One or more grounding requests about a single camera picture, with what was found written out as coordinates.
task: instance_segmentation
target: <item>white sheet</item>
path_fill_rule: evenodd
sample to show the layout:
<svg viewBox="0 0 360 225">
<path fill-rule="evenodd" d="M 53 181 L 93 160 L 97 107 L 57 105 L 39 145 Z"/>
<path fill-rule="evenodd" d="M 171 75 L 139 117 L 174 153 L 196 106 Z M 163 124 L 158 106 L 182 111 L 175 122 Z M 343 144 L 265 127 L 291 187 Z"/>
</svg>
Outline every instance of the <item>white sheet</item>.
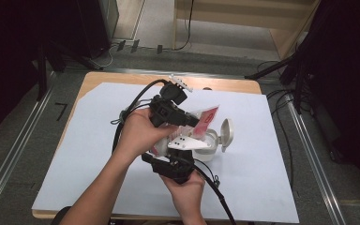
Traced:
<svg viewBox="0 0 360 225">
<path fill-rule="evenodd" d="M 74 204 L 111 154 L 116 126 L 110 122 L 143 88 L 102 83 L 79 100 L 32 209 L 58 211 Z M 151 98 L 159 89 L 152 87 L 143 98 Z M 226 153 L 218 149 L 207 164 L 218 175 L 219 189 L 234 218 L 299 222 L 266 97 L 203 90 L 187 95 L 188 99 L 180 105 L 187 112 L 219 104 L 210 127 L 217 133 L 225 118 L 233 120 L 232 144 Z M 140 157 L 128 170 L 113 212 L 178 217 L 169 191 L 152 172 L 151 165 Z M 207 219 L 228 218 L 208 185 L 202 197 L 202 214 Z"/>
</svg>

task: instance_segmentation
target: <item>hand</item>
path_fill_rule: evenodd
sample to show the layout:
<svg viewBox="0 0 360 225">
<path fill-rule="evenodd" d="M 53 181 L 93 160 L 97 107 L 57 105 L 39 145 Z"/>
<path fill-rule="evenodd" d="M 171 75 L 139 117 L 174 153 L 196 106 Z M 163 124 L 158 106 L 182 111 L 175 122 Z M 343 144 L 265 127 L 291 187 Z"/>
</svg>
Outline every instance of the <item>hand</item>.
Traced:
<svg viewBox="0 0 360 225">
<path fill-rule="evenodd" d="M 160 176 L 172 194 L 174 207 L 184 224 L 206 224 L 201 214 L 201 200 L 205 181 L 197 171 L 192 172 L 186 183 L 179 185 L 172 179 Z"/>
<path fill-rule="evenodd" d="M 150 109 L 132 112 L 127 117 L 115 151 L 121 151 L 133 160 L 178 129 L 178 126 L 173 125 L 154 127 L 150 121 L 151 115 Z"/>
</svg>

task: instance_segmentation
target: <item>wire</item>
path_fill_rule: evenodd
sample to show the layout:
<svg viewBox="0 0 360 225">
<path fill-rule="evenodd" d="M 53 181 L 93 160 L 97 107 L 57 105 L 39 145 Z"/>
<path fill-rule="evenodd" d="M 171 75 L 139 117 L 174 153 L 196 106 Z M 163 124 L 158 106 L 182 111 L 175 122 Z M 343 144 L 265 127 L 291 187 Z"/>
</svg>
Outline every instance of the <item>wire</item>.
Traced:
<svg viewBox="0 0 360 225">
<path fill-rule="evenodd" d="M 210 170 L 210 168 L 202 161 L 200 161 L 199 159 L 194 158 L 194 160 L 200 162 L 203 166 L 205 166 L 207 168 L 207 170 L 210 172 L 210 174 L 212 175 L 212 180 L 213 183 L 215 184 L 216 188 L 218 188 L 218 186 L 220 185 L 220 181 L 218 180 L 218 176 L 217 175 L 213 175 L 212 170 Z"/>
<path fill-rule="evenodd" d="M 179 51 L 179 50 L 184 49 L 184 47 L 186 47 L 188 42 L 189 42 L 189 39 L 191 37 L 191 20 L 192 20 L 192 9 L 193 8 L 194 8 L 194 0 L 191 1 L 191 10 L 189 11 L 188 29 L 187 29 L 187 32 L 188 32 L 187 41 L 182 47 L 177 48 L 177 49 L 173 49 L 173 51 Z"/>
<path fill-rule="evenodd" d="M 279 122 L 279 125 L 280 125 L 280 127 L 281 127 L 281 129 L 282 129 L 283 135 L 284 135 L 284 137 L 285 137 L 285 142 L 286 142 L 286 144 L 287 144 L 287 146 L 288 146 L 289 160 L 290 160 L 290 167 L 291 167 L 291 168 L 290 168 L 290 173 L 291 173 L 291 175 L 290 175 L 290 185 L 291 185 L 291 189 L 293 189 L 293 180 L 294 180 L 293 151 L 292 151 L 292 148 L 291 148 L 291 144 L 290 144 L 290 142 L 289 142 L 288 134 L 287 134 L 286 131 L 285 131 L 285 127 L 284 127 L 283 124 L 282 124 L 282 120 L 280 119 L 280 117 L 279 117 L 279 112 L 278 112 L 279 109 L 285 107 L 286 105 L 288 105 L 289 102 L 293 101 L 292 99 L 290 99 L 290 100 L 286 100 L 285 102 L 282 102 L 281 104 L 279 104 L 279 102 L 280 102 L 286 95 L 289 95 L 291 92 L 293 92 L 293 90 L 277 90 L 277 91 L 274 91 L 274 92 L 272 92 L 272 93 L 277 94 L 277 93 L 280 93 L 280 92 L 285 92 L 285 93 L 282 94 L 282 95 L 278 98 L 278 100 L 277 100 L 277 102 L 276 102 L 276 108 L 271 112 L 271 115 L 273 115 L 274 113 L 277 113 L 277 120 L 278 120 L 278 122 Z"/>
<path fill-rule="evenodd" d="M 192 165 L 192 168 L 194 168 L 195 170 L 197 170 L 200 175 L 205 179 L 205 181 L 207 182 L 207 184 L 210 186 L 210 188 L 213 189 L 213 191 L 215 191 L 216 195 L 218 196 L 218 199 L 220 200 L 221 205 L 223 206 L 224 210 L 227 213 L 227 216 L 230 219 L 231 224 L 236 224 L 235 223 L 235 219 L 233 218 L 233 214 L 230 211 L 229 206 L 227 205 L 224 196 L 221 194 L 221 192 L 218 190 L 218 188 L 215 186 L 215 184 L 213 183 L 213 181 L 209 178 L 208 175 L 206 175 L 206 173 L 203 172 L 203 170 L 201 170 L 199 167 L 197 167 L 196 165 Z"/>
<path fill-rule="evenodd" d="M 119 141 L 119 136 L 121 135 L 122 132 L 122 128 L 124 127 L 125 121 L 127 120 L 128 116 L 131 113 L 131 110 L 134 108 L 134 106 L 136 105 L 137 101 L 142 97 L 142 95 L 144 95 L 145 92 L 147 92 L 148 89 L 150 89 L 153 85 L 157 84 L 157 83 L 168 83 L 168 81 L 164 80 L 164 79 L 159 79 L 153 82 L 150 82 L 148 85 L 146 85 L 144 87 L 144 89 L 139 93 L 138 96 L 136 96 L 133 100 L 133 102 L 127 107 L 127 109 L 123 112 L 122 114 L 122 121 L 121 123 L 118 124 L 118 127 L 116 127 L 116 131 L 115 131 L 115 136 L 113 138 L 113 144 L 112 144 L 112 152 L 115 150 L 116 145 L 118 144 Z"/>
<path fill-rule="evenodd" d="M 267 64 L 267 63 L 278 63 L 278 61 L 265 61 L 265 62 L 262 62 L 260 63 L 257 67 L 256 67 L 256 71 L 257 72 L 260 72 L 260 67 L 264 64 Z"/>
</svg>

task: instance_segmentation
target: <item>black device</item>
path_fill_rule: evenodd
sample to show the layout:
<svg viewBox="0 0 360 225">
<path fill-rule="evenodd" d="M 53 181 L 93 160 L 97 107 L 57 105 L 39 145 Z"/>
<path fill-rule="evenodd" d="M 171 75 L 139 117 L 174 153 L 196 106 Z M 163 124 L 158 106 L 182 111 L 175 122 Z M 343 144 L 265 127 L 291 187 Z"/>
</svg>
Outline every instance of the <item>black device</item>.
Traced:
<svg viewBox="0 0 360 225">
<path fill-rule="evenodd" d="M 179 185 L 186 183 L 194 171 L 192 151 L 169 148 L 167 158 L 169 162 L 157 159 L 148 153 L 142 154 L 142 160 L 151 164 L 154 173 L 171 178 Z"/>
<path fill-rule="evenodd" d="M 184 88 L 187 86 L 179 80 L 174 79 L 177 83 L 168 82 L 166 80 L 156 80 L 149 83 L 141 93 L 136 96 L 133 102 L 127 107 L 127 109 L 121 112 L 120 119 L 118 120 L 120 123 L 116 128 L 115 137 L 113 140 L 112 151 L 114 151 L 119 136 L 121 134 L 121 130 L 125 124 L 128 116 L 136 110 L 137 102 L 139 98 L 154 84 L 156 83 L 164 83 L 164 86 L 159 91 L 159 95 L 156 95 L 151 99 L 151 102 L 145 105 L 149 105 L 152 110 L 153 116 L 150 118 L 152 124 L 157 128 L 163 123 L 168 123 L 177 126 L 191 126 L 195 127 L 199 119 L 192 115 L 191 113 L 184 112 L 179 109 L 176 105 L 181 104 L 184 100 L 187 99 L 187 95 L 184 92 Z M 206 180 L 208 185 L 215 191 L 217 194 L 221 205 L 229 216 L 231 224 L 236 224 L 233 218 L 233 215 L 230 211 L 230 208 L 226 204 L 224 200 L 224 196 L 218 190 L 218 187 L 214 184 L 214 182 L 207 176 L 199 167 L 194 164 L 194 158 L 192 156 L 192 150 L 177 150 L 177 149 L 168 149 L 168 155 L 166 158 L 169 161 L 161 160 L 148 153 L 142 154 L 142 160 L 150 163 L 153 172 L 158 173 L 160 175 L 166 176 L 174 180 L 177 184 L 184 184 L 189 179 L 189 176 L 194 170 L 197 170 L 198 173 Z"/>
</svg>

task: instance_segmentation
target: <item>gray floor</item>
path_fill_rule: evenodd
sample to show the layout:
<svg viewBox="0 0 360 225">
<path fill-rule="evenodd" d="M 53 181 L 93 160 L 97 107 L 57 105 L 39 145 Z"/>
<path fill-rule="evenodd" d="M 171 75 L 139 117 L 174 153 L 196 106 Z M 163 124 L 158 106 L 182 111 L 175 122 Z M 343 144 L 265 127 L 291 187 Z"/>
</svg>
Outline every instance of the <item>gray floor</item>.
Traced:
<svg viewBox="0 0 360 225">
<path fill-rule="evenodd" d="M 143 28 L 139 27 L 137 36 L 141 34 L 142 30 Z M 263 44 L 263 46 L 265 46 L 264 48 L 271 48 L 270 45 Z M 216 53 L 209 52 L 210 49 L 210 47 L 202 48 L 197 53 L 188 51 L 163 52 L 162 54 L 157 54 L 155 49 L 140 48 L 135 53 L 130 53 L 130 48 L 125 48 L 121 52 L 112 49 L 113 61 L 105 70 L 112 71 L 118 68 L 132 68 L 182 71 L 218 74 L 229 79 L 243 79 L 244 75 L 256 72 L 260 63 L 273 60 L 270 56 L 265 57 L 264 54 L 255 52 L 249 52 L 240 56 L 238 51 L 235 51 L 233 56 L 229 56 L 227 54 L 231 53 L 231 49 L 226 49 L 226 55 L 217 55 Z M 107 64 L 111 60 L 110 56 L 106 53 L 95 61 L 100 64 Z M 266 68 L 269 65 L 269 63 L 264 64 L 260 66 L 260 69 Z M 69 112 L 87 71 L 83 66 L 67 59 L 65 72 L 57 73 L 52 95 L 47 102 L 46 108 L 0 195 L 0 224 L 50 224 L 51 221 L 48 219 L 32 217 L 31 206 L 49 168 Z M 264 94 L 283 88 L 278 82 L 278 74 L 276 72 L 260 79 L 259 83 Z M 34 87 L 24 96 L 22 102 L 0 126 L 0 166 L 11 145 L 15 142 L 27 116 L 35 106 L 37 94 L 38 88 Z M 273 97 L 269 100 L 272 110 L 275 109 L 277 99 L 278 97 Z M 56 102 L 68 104 L 63 117 L 58 121 L 57 118 L 63 108 L 56 105 Z M 323 195 L 311 170 L 305 148 L 295 129 L 289 109 L 286 107 L 281 109 L 279 116 L 291 142 L 292 162 L 294 164 L 293 195 L 300 223 L 331 224 L 332 220 L 323 200 Z M 340 165 L 333 162 L 328 155 L 327 143 L 323 139 L 314 118 L 304 112 L 303 119 L 324 167 L 324 171 L 335 191 L 346 222 L 348 224 L 360 224 L 360 171 L 353 165 Z M 273 121 L 288 175 L 291 175 L 289 149 L 285 142 L 283 131 L 275 116 Z"/>
</svg>

